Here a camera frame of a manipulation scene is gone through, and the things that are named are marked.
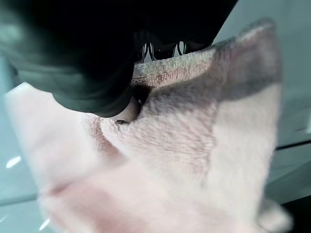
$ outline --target fabric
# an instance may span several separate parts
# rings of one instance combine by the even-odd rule
[[[22,84],[7,106],[40,187],[67,233],[281,233],[263,188],[276,142],[281,60],[260,21],[207,50],[138,65],[137,120],[70,111]]]

